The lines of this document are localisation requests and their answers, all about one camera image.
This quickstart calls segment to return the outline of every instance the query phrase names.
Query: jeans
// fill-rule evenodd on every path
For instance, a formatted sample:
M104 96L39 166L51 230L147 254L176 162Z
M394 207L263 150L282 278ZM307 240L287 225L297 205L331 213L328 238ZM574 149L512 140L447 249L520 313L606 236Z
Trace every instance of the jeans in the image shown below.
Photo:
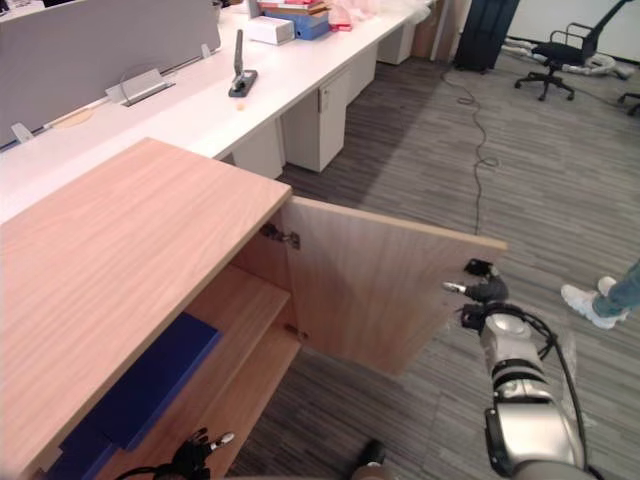
M593 301L593 310L601 317L615 317L640 307L640 260L616 283L608 295Z

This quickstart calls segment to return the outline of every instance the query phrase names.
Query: black cable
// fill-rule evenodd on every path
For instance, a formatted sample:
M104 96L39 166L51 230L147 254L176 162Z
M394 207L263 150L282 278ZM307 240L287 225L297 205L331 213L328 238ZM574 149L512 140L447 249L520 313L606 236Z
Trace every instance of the black cable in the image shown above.
M477 161L473 164L473 178L475 179L476 186L477 186L477 194L476 194L476 202L475 202L476 219L475 219L475 224L473 228L473 233L474 235L478 235L480 233L480 201L482 200L482 193L483 193L482 182L480 181L480 175L478 174L478 169L480 167L497 168L500 166L500 161L496 157L482 156L482 153L481 153L482 147L484 147L484 144L487 143L487 139L488 139L487 131L478 120L478 113L480 113L480 110L482 110L482 105L480 104L480 102L478 102L476 97L464 85L452 83L447 79L447 73L449 73L450 71L451 70L442 71L442 73L440 74L440 79L452 88L460 88L464 90L467 96L458 97L457 102L460 105L475 106L475 110L471 114L471 118L473 119L473 123L476 125L476 127L478 127L478 130L480 130L480 132L482 133L482 140L480 141L480 143L476 145L476 150L475 150Z
M156 470L156 467L138 467L118 475L115 480L124 480L125 478L133 477L134 475L143 475L145 473L156 473Z

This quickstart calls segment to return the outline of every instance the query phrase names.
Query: wooden cabinet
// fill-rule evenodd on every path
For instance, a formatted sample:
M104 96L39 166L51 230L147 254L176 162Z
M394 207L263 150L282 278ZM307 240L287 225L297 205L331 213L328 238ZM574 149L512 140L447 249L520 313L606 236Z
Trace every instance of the wooden cabinet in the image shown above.
M101 479L167 462L202 426L236 433L209 459L223 476L302 345L400 373L456 307L441 282L506 248L291 197L286 185L152 140L2 233L9 472L42 465L181 310L223 334Z

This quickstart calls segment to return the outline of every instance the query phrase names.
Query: office chair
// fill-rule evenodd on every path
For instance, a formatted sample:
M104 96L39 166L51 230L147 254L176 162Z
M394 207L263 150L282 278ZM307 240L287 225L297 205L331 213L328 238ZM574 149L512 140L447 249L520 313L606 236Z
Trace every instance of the office chair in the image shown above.
M618 103L621 103L621 104L624 103L627 97L640 99L640 93L627 92L618 99ZM633 107L631 107L627 112L627 115L629 115L630 117L633 117L638 110L640 110L640 103L636 103Z
M547 60L545 60L544 62L544 66L549 67L549 72L529 72L529 75L517 80L514 86L516 88L520 88L525 82L544 82L544 91L542 92L542 95L538 97L538 100L543 102L545 98L547 98L547 90L549 89L549 84L553 84L556 87L567 90L569 92L567 100L573 100L573 98L575 97L575 90L566 85L563 82L562 78L554 76L554 73L557 70L561 70L562 65L583 66L585 61L588 58L592 57L598 50L598 38L600 37L600 34L602 33L605 25L609 23L609 20L611 20L613 16L618 13L618 10L620 10L625 3L631 1L633 0L620 0L603 17L603 19L598 22L595 27L588 27L586 25L573 22L567 25L567 28L564 32L562 30L554 30L553 32L551 32L551 36L549 37L550 41L548 43L541 43L533 49L533 53L537 53L547 57ZM587 33L587 35L583 37L581 35L569 32L571 27L578 27L584 30L588 30L589 33ZM553 37L556 34L564 35L564 43L553 41ZM569 37L579 38L582 41L582 46L580 48L576 48L569 45Z

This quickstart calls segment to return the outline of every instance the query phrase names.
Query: electrical cord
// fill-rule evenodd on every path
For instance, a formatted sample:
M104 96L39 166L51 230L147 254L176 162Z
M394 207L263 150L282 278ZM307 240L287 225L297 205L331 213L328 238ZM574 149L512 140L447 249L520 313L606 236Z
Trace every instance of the electrical cord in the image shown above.
M497 168L500 166L500 161L496 157L482 156L482 152L481 152L482 147L484 147L485 143L487 143L487 140L488 140L487 131L478 120L478 113L480 113L480 111L482 110L482 105L480 104L480 102L478 102L476 97L464 85L452 83L447 79L447 73L449 73L450 71L451 71L450 69L442 71L442 73L440 74L440 79L450 87L460 88L466 93L467 96L458 97L457 102L460 105L475 106L475 110L471 114L471 118L475 126L478 127L478 130L480 130L480 132L482 133L482 140L480 141L480 143L476 145L476 149L475 149L475 155L477 160L473 164L473 178L475 179L476 187L477 187L476 200L475 200L476 216L475 216L475 223L473 227L473 233L474 235L478 235L480 233L480 207L481 207L481 200L482 200L482 194L483 194L482 182L480 181L480 174L478 170L480 169L480 167L487 167L491 169Z

